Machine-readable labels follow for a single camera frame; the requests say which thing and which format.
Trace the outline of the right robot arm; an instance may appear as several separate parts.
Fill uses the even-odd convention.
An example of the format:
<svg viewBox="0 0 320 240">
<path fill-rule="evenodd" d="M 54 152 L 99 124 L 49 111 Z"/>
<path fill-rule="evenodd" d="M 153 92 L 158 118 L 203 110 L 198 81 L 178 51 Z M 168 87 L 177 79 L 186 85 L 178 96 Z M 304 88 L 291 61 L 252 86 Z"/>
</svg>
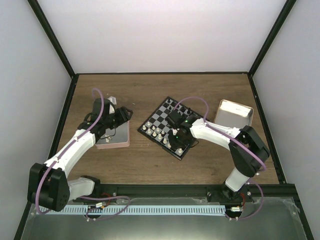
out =
<svg viewBox="0 0 320 240">
<path fill-rule="evenodd" d="M 229 202 L 240 196 L 245 183 L 266 169 L 271 153 L 253 127 L 226 127 L 191 114 L 182 116 L 173 110 L 165 119 L 170 128 L 168 141 L 172 149 L 182 150 L 196 140 L 205 140 L 228 150 L 234 168 L 221 186 L 221 195 Z"/>
</svg>

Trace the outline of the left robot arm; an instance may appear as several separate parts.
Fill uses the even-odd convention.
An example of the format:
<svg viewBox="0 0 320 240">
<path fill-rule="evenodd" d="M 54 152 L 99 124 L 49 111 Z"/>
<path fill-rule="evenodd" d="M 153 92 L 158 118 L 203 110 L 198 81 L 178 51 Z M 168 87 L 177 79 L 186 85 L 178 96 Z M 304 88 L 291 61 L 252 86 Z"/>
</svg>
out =
<svg viewBox="0 0 320 240">
<path fill-rule="evenodd" d="M 27 200 L 36 208 L 61 211 L 69 201 L 85 197 L 97 202 L 102 196 L 101 181 L 83 175 L 68 180 L 72 168 L 107 130 L 115 130 L 127 123 L 133 111 L 124 106 L 115 107 L 110 99 L 97 98 L 70 141 L 45 163 L 35 163 L 29 171 Z"/>
</svg>

